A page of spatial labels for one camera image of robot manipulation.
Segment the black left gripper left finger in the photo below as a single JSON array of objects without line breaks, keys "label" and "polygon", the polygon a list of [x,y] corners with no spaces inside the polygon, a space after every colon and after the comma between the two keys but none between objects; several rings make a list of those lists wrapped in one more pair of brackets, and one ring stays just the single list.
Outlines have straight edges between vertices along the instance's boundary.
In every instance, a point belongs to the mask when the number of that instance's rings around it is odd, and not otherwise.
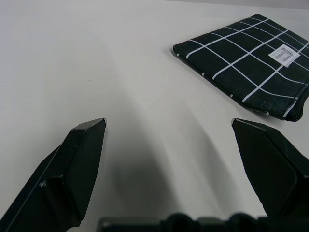
[{"label": "black left gripper left finger", "polygon": [[71,129],[0,219],[0,232],[67,232],[80,226],[98,175],[105,129],[104,118]]}]

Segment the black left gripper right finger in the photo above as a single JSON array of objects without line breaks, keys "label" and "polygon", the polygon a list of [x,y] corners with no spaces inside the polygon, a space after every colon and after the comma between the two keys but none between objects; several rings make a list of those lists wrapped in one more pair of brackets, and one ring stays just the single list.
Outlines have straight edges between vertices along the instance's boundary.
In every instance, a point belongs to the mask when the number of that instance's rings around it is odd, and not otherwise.
[{"label": "black left gripper right finger", "polygon": [[269,217],[309,217],[309,159],[277,129],[234,118],[245,173]]}]

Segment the black white-grid fabric pouch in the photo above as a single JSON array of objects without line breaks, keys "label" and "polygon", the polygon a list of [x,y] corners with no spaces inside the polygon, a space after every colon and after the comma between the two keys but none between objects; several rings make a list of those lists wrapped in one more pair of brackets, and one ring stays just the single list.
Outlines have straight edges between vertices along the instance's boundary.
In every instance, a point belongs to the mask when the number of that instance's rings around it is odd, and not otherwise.
[{"label": "black white-grid fabric pouch", "polygon": [[291,122],[309,98],[309,41],[255,14],[172,48],[246,109]]}]

